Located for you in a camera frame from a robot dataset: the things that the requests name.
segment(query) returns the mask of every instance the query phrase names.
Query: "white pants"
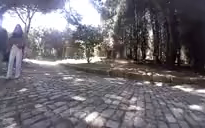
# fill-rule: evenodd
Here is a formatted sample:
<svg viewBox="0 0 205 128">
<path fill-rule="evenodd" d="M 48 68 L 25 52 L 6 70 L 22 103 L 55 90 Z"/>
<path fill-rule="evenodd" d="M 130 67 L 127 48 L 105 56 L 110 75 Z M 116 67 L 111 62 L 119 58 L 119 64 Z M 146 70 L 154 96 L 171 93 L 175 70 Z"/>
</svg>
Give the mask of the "white pants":
<svg viewBox="0 0 205 128">
<path fill-rule="evenodd" d="M 13 64 L 16 59 L 16 72 L 15 77 L 18 78 L 21 73 L 22 63 L 22 49 L 19 49 L 16 45 L 13 45 L 9 55 L 9 66 L 7 71 L 7 78 L 11 78 L 13 74 Z"/>
</svg>

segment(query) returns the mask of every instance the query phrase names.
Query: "cobblestone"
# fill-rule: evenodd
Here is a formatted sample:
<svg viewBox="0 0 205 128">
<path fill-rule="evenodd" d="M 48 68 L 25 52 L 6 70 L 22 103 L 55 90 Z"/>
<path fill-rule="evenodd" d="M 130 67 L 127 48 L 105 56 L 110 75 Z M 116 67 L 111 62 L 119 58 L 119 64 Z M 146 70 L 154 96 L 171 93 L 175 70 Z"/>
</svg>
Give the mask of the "cobblestone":
<svg viewBox="0 0 205 128">
<path fill-rule="evenodd" d="M 31 66 L 18 80 L 0 80 L 0 126 L 205 128 L 205 90 Z"/>
</svg>

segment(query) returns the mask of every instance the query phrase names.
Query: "dark hair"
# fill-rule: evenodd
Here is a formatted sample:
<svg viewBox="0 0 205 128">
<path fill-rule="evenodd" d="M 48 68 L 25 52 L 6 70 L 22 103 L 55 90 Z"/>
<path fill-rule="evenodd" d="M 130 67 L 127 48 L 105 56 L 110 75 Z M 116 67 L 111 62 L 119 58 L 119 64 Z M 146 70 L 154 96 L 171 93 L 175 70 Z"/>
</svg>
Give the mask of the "dark hair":
<svg viewBox="0 0 205 128">
<path fill-rule="evenodd" d="M 22 30 L 22 27 L 20 24 L 17 24 L 14 31 L 13 31 L 13 34 L 12 34 L 13 37 L 22 37 L 23 36 L 23 30 Z"/>
</svg>

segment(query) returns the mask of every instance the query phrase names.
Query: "woman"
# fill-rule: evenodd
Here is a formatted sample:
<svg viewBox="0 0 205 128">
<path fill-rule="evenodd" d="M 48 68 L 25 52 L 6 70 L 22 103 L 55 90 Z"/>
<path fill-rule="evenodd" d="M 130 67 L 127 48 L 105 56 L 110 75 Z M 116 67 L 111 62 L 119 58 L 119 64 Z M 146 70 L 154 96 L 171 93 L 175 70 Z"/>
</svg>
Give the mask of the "woman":
<svg viewBox="0 0 205 128">
<path fill-rule="evenodd" d="M 10 51 L 10 55 L 9 55 L 8 72 L 6 76 L 7 79 L 10 79 L 12 77 L 13 64 L 15 60 L 16 60 L 15 78 L 20 77 L 24 47 L 25 47 L 25 43 L 23 39 L 23 31 L 21 26 L 18 24 L 16 25 L 12 37 L 9 39 L 9 43 L 8 43 L 7 51 Z"/>
</svg>

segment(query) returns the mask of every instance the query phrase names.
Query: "park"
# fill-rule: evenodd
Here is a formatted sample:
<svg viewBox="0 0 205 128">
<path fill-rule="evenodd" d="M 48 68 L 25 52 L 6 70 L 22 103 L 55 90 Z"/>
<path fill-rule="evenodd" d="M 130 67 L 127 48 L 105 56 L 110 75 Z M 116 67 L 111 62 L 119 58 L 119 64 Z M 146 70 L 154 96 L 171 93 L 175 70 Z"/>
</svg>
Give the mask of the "park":
<svg viewBox="0 0 205 128">
<path fill-rule="evenodd" d="M 0 128 L 205 128 L 205 0 L 0 0 Z"/>
</svg>

